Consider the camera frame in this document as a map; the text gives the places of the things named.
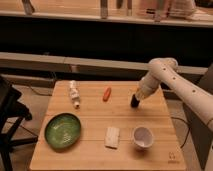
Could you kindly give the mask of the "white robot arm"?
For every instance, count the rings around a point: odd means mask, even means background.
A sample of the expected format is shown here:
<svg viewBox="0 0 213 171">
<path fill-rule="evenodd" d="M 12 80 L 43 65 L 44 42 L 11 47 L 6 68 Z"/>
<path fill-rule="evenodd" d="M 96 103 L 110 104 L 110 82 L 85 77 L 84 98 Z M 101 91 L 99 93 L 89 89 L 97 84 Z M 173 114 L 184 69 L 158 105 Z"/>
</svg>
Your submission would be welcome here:
<svg viewBox="0 0 213 171">
<path fill-rule="evenodd" d="M 181 77 L 177 69 L 174 58 L 152 59 L 148 73 L 139 81 L 135 98 L 140 101 L 149 97 L 164 83 L 213 130 L 213 95 Z"/>
</svg>

